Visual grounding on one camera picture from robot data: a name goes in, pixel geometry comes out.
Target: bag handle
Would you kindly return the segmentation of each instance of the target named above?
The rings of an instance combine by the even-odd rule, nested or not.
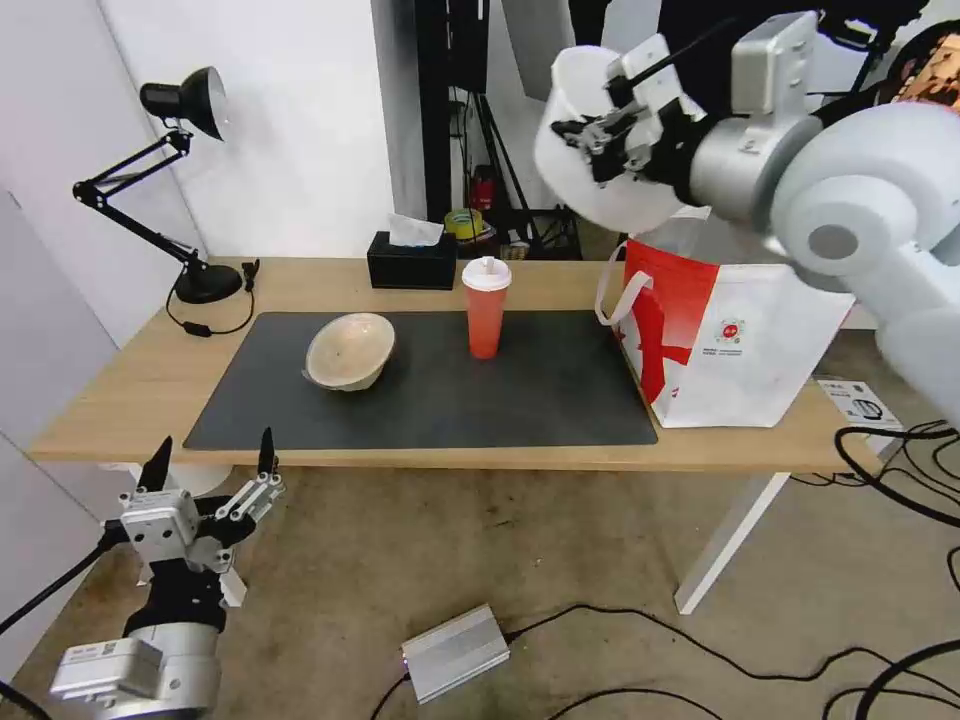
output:
[[[607,317],[604,314],[602,307],[603,298],[607,294],[607,286],[610,284],[610,273],[613,272],[613,266],[617,262],[617,255],[620,254],[620,250],[625,248],[629,242],[631,241],[627,239],[617,245],[616,249],[613,251],[613,254],[610,256],[610,259],[607,260],[607,264],[603,268],[603,272],[600,274],[600,282],[597,284],[597,299],[593,305],[593,311],[597,315],[597,320],[599,320],[600,324],[605,327],[617,325],[629,314],[630,308],[632,308],[633,303],[636,302],[640,291],[645,287],[653,287],[652,277],[647,275],[645,272],[634,273],[633,277],[630,278],[630,281],[627,283],[627,286],[623,289],[623,294],[617,301],[617,305],[610,314],[610,317]]]

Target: wooden table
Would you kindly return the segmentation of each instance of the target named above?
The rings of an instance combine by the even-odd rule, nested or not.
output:
[[[239,267],[240,258],[221,258]],[[592,308],[602,263],[518,262],[510,310]],[[174,303],[181,319],[214,328],[245,317],[244,293],[211,306]],[[256,288],[257,312],[460,310],[453,292],[374,290],[363,260],[272,258],[263,262]],[[180,447],[200,415],[246,331],[200,339],[186,335],[163,311],[114,358],[33,444],[37,461],[139,464],[173,435],[173,460],[182,466],[254,465],[256,452],[196,451]],[[833,447],[844,419],[820,389],[810,384],[775,428],[663,430],[656,445],[618,447],[283,450],[292,466],[489,468],[511,470],[604,470],[742,473],[752,479],[677,592],[678,608],[692,612],[737,547],[770,505],[791,472],[846,470]],[[859,441],[855,458],[868,468],[878,461]]]

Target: red and white bag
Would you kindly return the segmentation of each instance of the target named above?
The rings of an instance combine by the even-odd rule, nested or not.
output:
[[[620,248],[624,291],[601,308]],[[789,265],[711,265],[621,244],[597,288],[640,388],[665,428],[773,427],[853,305],[804,284]]]

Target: desk lamp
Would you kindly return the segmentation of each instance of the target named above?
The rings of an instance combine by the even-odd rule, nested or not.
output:
[[[173,291],[183,302],[199,305],[223,300],[245,284],[252,290],[253,278],[247,268],[244,268],[247,276],[245,283],[240,273],[232,267],[208,265],[200,259],[195,248],[151,230],[110,204],[110,198],[114,195],[190,153],[193,134],[182,127],[181,120],[189,120],[204,134],[223,140],[229,121],[227,97],[220,74],[216,68],[207,67],[191,73],[180,85],[146,83],[140,88],[140,103],[148,113],[160,118],[164,126],[170,128],[170,132],[99,175],[78,182],[73,186],[73,196],[87,207],[93,208],[183,263],[183,271],[173,287]],[[138,160],[167,147],[173,150],[173,154],[164,153],[163,159],[150,167],[118,174]]]

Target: black tissue box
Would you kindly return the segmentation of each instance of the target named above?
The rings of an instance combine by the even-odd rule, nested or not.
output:
[[[370,284],[378,288],[453,290],[457,272],[457,240],[444,233],[436,245],[398,247],[381,230],[367,250]]]

